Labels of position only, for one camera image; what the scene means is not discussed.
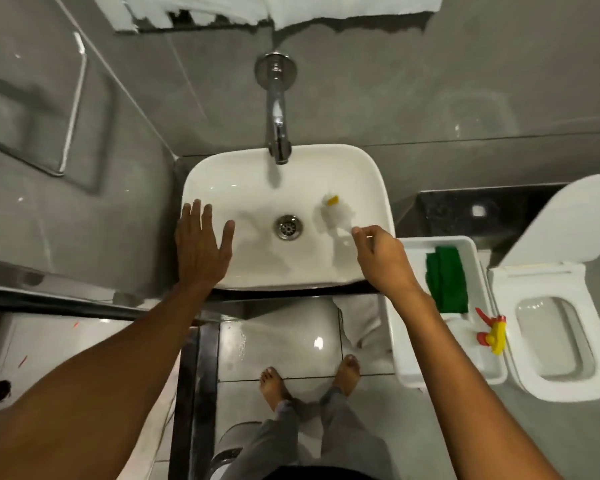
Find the person's right hand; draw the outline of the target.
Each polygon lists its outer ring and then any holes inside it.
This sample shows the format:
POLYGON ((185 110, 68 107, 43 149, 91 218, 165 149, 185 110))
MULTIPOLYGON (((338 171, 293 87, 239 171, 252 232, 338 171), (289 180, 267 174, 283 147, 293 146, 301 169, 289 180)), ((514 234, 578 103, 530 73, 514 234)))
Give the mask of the person's right hand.
POLYGON ((358 263, 365 279, 387 298, 398 299, 423 291, 403 244, 387 231, 383 250, 372 255, 358 255, 358 263))

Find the person's left hand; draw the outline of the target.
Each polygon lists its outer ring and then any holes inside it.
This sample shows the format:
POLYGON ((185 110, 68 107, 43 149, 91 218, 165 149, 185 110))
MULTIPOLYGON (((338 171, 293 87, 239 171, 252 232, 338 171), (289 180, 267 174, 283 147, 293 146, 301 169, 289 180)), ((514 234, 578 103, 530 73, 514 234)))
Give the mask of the person's left hand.
POLYGON ((178 280, 209 293, 226 276, 232 257, 219 255, 221 241, 217 242, 214 232, 211 204, 201 204, 201 232, 191 233, 191 206, 192 203, 183 205, 176 224, 178 280))

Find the person's left forearm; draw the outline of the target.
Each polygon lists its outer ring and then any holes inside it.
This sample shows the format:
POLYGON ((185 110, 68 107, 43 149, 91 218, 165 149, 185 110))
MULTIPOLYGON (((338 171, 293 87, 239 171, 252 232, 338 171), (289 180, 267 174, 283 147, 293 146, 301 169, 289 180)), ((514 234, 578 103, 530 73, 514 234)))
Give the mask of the person's left forearm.
POLYGON ((0 413, 0 480, 116 480, 212 288, 180 282, 0 413))

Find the person's right forearm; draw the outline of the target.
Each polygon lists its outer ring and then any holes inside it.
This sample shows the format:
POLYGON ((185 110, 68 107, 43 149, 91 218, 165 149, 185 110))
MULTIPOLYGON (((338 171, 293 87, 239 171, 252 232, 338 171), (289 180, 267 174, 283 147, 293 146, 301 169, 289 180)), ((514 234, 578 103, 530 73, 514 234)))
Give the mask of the person's right forearm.
POLYGON ((376 285, 406 326, 458 480, 563 480, 417 283, 376 285))

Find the chrome sink drain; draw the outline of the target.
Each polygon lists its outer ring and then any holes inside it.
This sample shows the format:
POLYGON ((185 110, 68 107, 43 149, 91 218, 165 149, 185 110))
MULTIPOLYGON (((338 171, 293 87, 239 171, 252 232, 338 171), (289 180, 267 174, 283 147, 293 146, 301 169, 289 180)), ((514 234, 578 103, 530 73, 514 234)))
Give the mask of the chrome sink drain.
POLYGON ((273 224, 275 236, 282 241, 294 241, 299 238, 304 230, 302 220, 292 214, 278 217, 273 224))

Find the white ceramic sink basin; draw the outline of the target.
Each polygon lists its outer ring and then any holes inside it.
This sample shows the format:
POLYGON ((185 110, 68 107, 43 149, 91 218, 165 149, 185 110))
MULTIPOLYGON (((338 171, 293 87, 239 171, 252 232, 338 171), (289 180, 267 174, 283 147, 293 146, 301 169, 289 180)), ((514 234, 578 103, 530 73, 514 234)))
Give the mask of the white ceramic sink basin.
POLYGON ((346 144, 295 146, 282 166, 264 148, 209 156, 188 174, 182 202, 212 205, 217 240, 225 222, 235 222, 233 256, 218 289, 317 289, 363 280, 351 233, 332 237, 322 227, 319 208, 328 193, 356 211, 355 226, 395 235, 380 170, 368 153, 346 144), (294 241, 273 231, 286 214, 304 224, 294 241))

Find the white cloth on floor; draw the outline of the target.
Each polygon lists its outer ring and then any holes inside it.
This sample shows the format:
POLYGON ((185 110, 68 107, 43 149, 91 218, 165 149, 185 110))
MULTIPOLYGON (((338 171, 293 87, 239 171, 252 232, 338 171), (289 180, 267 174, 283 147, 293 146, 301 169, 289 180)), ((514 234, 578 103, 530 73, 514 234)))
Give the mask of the white cloth on floor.
POLYGON ((342 317, 346 339, 357 351, 371 355, 391 355, 388 322, 381 311, 378 295, 334 296, 342 317))

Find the black stone counter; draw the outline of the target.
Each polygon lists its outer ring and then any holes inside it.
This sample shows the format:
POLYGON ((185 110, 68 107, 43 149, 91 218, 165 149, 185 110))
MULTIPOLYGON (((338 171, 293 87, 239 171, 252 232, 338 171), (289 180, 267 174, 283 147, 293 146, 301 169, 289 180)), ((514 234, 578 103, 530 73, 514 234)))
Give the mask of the black stone counter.
POLYGON ((393 204, 399 238, 464 235, 480 248, 516 241, 566 183, 421 191, 393 204))

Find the green cleaning cloth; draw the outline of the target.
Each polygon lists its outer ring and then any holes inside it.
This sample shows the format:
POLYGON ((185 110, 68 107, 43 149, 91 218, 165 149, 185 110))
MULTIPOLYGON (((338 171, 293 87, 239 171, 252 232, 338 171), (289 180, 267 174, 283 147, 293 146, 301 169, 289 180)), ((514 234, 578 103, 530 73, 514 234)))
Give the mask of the green cleaning cloth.
POLYGON ((425 280, 440 314, 467 314, 469 297, 461 256, 455 247, 437 246, 425 259, 425 280))

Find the white plastic tray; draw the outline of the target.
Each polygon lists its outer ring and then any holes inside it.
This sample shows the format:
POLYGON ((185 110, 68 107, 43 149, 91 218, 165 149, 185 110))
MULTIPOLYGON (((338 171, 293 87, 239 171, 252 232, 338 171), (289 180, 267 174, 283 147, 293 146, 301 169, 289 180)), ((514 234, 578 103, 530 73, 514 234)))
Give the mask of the white plastic tray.
MULTIPOLYGON (((423 290, 429 292, 425 279, 426 256, 437 247, 450 246, 459 252, 468 291, 468 312, 442 313, 441 316, 450 331, 490 385, 506 381, 508 370, 504 355, 495 355, 488 346, 481 346, 477 340, 479 332, 487 332, 489 327, 480 318, 476 308, 488 316, 494 316, 488 286, 482 268, 479 252, 473 240, 464 235, 400 238, 417 281, 423 290)), ((383 316, 387 319, 395 375, 407 388, 426 389, 420 366, 416 359, 408 331, 398 312, 388 298, 379 298, 383 316)))

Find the person's right foot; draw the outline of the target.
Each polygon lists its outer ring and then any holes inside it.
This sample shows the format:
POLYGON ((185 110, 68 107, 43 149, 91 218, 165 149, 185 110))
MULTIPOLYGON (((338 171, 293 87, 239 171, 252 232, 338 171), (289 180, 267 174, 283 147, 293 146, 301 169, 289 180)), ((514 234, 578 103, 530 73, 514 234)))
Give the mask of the person's right foot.
POLYGON ((349 397, 360 379, 361 367, 359 360, 354 355, 346 355, 338 366, 331 386, 343 393, 344 396, 349 397))

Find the person's foot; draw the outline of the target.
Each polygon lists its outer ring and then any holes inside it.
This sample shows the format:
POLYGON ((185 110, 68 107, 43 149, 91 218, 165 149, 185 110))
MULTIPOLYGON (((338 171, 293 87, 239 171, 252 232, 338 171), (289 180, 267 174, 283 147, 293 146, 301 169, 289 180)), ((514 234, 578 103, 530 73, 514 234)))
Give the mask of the person's foot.
POLYGON ((289 393, 284 380, 274 367, 268 367, 262 371, 259 388, 265 402, 272 411, 276 411, 281 404, 293 402, 293 396, 289 393))
POLYGON ((346 355, 338 366, 331 386, 343 393, 344 396, 349 397, 360 379, 361 367, 359 360, 354 355, 346 355))

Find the person's left foot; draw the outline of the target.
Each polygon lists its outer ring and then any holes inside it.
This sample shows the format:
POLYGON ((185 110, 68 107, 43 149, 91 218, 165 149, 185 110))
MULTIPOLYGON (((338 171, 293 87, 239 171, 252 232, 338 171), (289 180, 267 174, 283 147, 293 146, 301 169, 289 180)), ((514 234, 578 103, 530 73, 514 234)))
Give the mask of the person's left foot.
POLYGON ((281 404, 293 402, 293 396, 289 393, 284 380, 274 367, 268 367, 262 371, 259 388, 265 402, 272 411, 276 411, 281 404))

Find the black metal sink stand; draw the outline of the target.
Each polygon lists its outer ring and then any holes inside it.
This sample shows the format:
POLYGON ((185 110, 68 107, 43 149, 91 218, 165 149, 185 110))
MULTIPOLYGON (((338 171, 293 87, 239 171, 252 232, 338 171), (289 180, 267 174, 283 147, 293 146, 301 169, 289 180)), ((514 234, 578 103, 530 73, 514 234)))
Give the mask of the black metal sink stand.
MULTIPOLYGON (((193 353, 198 352, 200 339, 195 338, 190 342, 190 337, 189 330, 189 336, 183 346, 184 365, 181 366, 176 389, 174 425, 176 447, 187 446, 187 453, 176 449, 175 472, 193 474, 195 480, 206 480, 204 475, 208 472, 211 463, 212 446, 202 446, 201 441, 203 439, 211 440, 211 443, 215 441, 213 428, 217 386, 211 384, 211 378, 203 378, 202 386, 198 385, 198 359, 193 357, 193 353)), ((293 403, 301 423, 299 404, 296 401, 293 403)))

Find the spray bottle with yellow nozzle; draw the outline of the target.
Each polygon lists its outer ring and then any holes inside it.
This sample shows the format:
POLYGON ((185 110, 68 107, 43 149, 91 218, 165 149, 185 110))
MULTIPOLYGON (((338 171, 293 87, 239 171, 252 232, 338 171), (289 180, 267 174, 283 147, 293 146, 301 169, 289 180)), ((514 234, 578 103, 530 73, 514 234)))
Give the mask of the spray bottle with yellow nozzle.
POLYGON ((502 355, 506 346, 506 317, 504 315, 492 317, 480 307, 475 307, 475 312, 484 323, 483 328, 464 319, 450 319, 446 321, 449 330, 466 351, 481 346, 489 348, 494 355, 502 355))

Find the white toilet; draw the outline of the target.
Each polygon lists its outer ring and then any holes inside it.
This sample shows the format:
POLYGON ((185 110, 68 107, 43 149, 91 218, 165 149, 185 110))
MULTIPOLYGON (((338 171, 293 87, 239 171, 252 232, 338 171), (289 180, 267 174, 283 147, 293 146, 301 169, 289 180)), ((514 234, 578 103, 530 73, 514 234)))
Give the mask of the white toilet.
POLYGON ((542 401, 600 400, 600 316, 585 282, 600 256, 600 174, 554 194, 488 271, 515 384, 542 401))

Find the grey trousers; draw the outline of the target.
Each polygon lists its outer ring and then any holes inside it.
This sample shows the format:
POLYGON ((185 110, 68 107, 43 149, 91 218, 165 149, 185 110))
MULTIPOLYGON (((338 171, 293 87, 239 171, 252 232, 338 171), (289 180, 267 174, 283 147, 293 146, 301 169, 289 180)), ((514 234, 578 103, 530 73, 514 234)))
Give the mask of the grey trousers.
POLYGON ((387 444, 372 434, 344 393, 330 387, 319 402, 323 428, 320 457, 299 459, 300 418, 291 400, 274 409, 223 480, 397 480, 387 444))

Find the chrome round bin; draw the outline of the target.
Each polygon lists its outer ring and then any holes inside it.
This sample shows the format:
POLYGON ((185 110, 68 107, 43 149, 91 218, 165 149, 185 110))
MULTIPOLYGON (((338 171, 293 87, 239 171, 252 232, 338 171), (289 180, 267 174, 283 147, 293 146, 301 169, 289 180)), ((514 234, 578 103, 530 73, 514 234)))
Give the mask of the chrome round bin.
POLYGON ((211 460, 206 480, 222 480, 224 472, 250 444, 262 423, 257 421, 241 422, 229 428, 221 437, 216 453, 211 460))

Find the white hanging towel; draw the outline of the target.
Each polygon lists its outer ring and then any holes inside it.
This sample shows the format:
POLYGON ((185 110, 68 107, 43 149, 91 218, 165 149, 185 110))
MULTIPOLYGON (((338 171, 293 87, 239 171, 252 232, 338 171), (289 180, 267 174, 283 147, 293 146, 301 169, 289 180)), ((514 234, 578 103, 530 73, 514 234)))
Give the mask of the white hanging towel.
POLYGON ((436 13, 443 0, 94 0, 116 32, 436 13))

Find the chrome wall faucet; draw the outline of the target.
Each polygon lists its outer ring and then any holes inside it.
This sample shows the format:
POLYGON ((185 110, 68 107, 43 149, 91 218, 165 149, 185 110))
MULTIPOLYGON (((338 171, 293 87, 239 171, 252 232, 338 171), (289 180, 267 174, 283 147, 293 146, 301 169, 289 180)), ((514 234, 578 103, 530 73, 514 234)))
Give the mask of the chrome wall faucet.
POLYGON ((280 52, 259 56, 254 67, 255 79, 266 92, 266 143, 276 165, 288 163, 292 144, 288 136, 285 92, 297 78, 294 60, 280 52))

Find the chrome wall towel rail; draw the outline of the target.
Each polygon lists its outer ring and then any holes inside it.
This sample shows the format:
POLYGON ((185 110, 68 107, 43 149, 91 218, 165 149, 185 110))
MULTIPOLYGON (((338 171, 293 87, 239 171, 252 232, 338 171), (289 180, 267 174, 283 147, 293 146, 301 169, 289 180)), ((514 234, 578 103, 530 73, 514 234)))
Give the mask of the chrome wall towel rail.
POLYGON ((73 37, 75 39, 75 44, 77 46, 78 54, 80 55, 80 69, 77 77, 77 83, 75 85, 75 90, 73 92, 72 106, 71 112, 68 118, 68 122, 66 124, 66 133, 64 137, 63 149, 61 152, 61 158, 56 168, 50 168, 44 165, 41 165, 37 162, 30 161, 28 158, 19 154, 13 148, 8 147, 7 145, 0 142, 0 153, 6 155, 12 159, 15 159, 28 167, 31 167, 35 170, 42 172, 43 174, 48 175, 52 178, 62 178, 66 174, 66 168, 68 165, 69 156, 71 153, 73 136, 77 124, 77 120, 79 117, 80 111, 80 103, 82 98, 82 93, 84 89, 84 85, 86 82, 86 76, 88 72, 88 55, 86 50, 85 42, 82 39, 82 36, 79 31, 73 31, 73 37))

